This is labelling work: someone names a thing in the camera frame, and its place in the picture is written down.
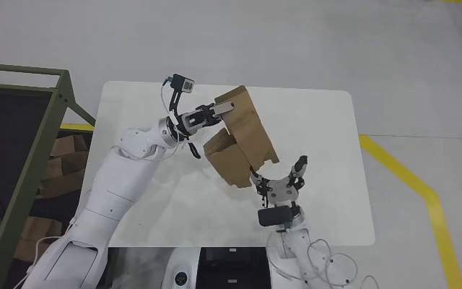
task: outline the cable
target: cable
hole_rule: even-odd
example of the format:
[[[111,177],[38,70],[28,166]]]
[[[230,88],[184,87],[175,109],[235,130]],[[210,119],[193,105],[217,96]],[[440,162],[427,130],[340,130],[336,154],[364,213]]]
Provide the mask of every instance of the cable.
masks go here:
[[[17,289],[24,281],[26,281],[26,279],[29,277],[30,273],[31,273],[32,270],[34,269],[35,264],[37,264],[37,261],[38,261],[38,244],[39,244],[41,241],[43,241],[43,240],[55,239],[55,238],[60,238],[60,236],[43,237],[43,238],[39,239],[39,240],[37,241],[37,243],[35,243],[35,257],[34,257],[34,262],[32,263],[32,265],[29,266],[29,268],[27,268],[26,275],[24,276],[24,278],[22,278],[22,279],[16,284],[16,286],[13,287],[13,289]]]
[[[21,281],[19,281],[19,282],[16,284],[16,286],[13,287],[13,289],[17,289],[17,288],[21,285],[21,283],[23,283],[24,281],[26,281],[27,276],[29,276],[29,275],[26,274],[26,275],[21,279]]]
[[[379,289],[379,287],[378,287],[378,282],[377,282],[377,280],[374,278],[374,276],[372,276],[372,275],[368,275],[368,276],[364,277],[364,279],[363,279],[362,282],[361,282],[361,285],[360,285],[359,289],[362,289],[362,286],[364,285],[364,282],[366,282],[366,280],[367,280],[368,278],[372,279],[372,281],[374,281],[375,286],[377,287],[377,289]]]

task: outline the gray floor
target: gray floor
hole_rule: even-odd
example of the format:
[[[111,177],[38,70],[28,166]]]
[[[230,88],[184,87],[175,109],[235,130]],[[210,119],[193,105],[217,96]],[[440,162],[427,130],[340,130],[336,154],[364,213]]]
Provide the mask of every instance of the gray floor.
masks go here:
[[[373,138],[440,194],[459,264],[461,55],[462,5],[438,1],[0,1],[0,63],[69,69],[94,116],[105,82],[172,73],[350,92],[359,133],[384,135]],[[423,199],[367,152],[363,160],[376,242],[336,250],[382,288],[446,288]],[[120,287],[156,288],[166,257],[138,250],[126,252]]]

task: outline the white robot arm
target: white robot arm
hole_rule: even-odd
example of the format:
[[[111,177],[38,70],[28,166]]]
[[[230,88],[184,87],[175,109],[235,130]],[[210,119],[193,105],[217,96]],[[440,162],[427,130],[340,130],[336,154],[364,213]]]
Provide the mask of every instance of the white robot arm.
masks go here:
[[[313,246],[315,242],[310,240],[303,209],[295,202],[299,190],[305,185],[302,177],[307,165],[308,157],[301,156],[288,176],[281,180],[268,180],[252,170],[250,178],[256,185],[257,193],[266,201],[263,204],[266,208],[258,211],[258,221],[263,227],[275,227],[280,237],[276,243],[279,257],[297,259],[300,278],[294,278],[304,282],[306,288],[332,289],[332,286],[336,286],[352,289],[350,281],[356,277],[356,273],[347,277],[343,273],[344,268],[337,263],[334,264],[328,246],[322,250]]]
[[[24,289],[96,288],[118,223],[146,190],[166,150],[177,147],[198,129],[218,124],[219,115],[233,109],[230,103],[212,103],[178,115],[179,95],[191,92],[193,82],[177,74],[166,79],[164,85],[168,80],[172,82],[173,98],[176,98],[170,102],[169,116],[160,119],[150,130],[128,129],[118,145],[110,149],[95,176],[82,213],[28,270]]]

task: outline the yellow floor line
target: yellow floor line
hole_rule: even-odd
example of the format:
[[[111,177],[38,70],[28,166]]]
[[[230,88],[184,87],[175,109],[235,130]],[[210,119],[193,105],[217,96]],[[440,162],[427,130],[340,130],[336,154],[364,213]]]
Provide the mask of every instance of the yellow floor line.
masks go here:
[[[415,190],[427,203],[428,215],[435,234],[441,263],[445,271],[449,289],[462,288],[462,276],[459,270],[456,252],[450,239],[445,214],[440,203],[438,193],[430,188],[418,176],[414,175],[404,165],[400,164],[392,155],[375,143],[366,135],[359,136],[361,147],[370,153],[376,160],[382,163],[391,173],[395,174],[406,185]]]
[[[62,124],[61,129],[71,131],[93,131],[95,128],[90,124]]]

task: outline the white tabletop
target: white tabletop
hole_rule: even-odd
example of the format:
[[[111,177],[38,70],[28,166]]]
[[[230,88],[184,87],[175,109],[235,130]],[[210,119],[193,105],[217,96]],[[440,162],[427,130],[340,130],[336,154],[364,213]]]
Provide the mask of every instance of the white tabletop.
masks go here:
[[[183,94],[178,112],[209,104],[234,86],[196,85]],[[369,246],[375,240],[352,99],[330,90],[247,87],[281,160],[260,169],[285,176],[301,155],[309,156],[297,203],[312,238],[332,246]],[[166,86],[164,97],[171,96]],[[108,82],[103,88],[79,209],[107,151],[129,127],[150,128],[165,115],[160,83]],[[202,145],[224,126],[200,130]],[[258,224],[261,199],[254,188],[237,189],[221,179],[206,158],[188,146],[162,161],[147,191],[119,224],[110,246],[265,246],[268,228]]]

